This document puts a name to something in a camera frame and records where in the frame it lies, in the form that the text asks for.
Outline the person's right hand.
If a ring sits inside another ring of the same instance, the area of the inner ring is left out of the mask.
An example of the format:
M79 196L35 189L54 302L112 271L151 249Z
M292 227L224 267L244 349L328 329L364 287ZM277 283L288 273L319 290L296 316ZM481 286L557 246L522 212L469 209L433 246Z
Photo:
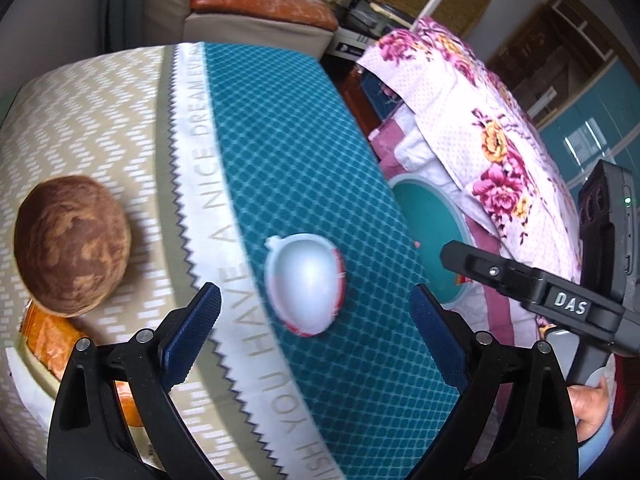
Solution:
M577 441L586 442L602 427L608 414L608 384L604 377L595 387L574 385L567 388L576 422Z

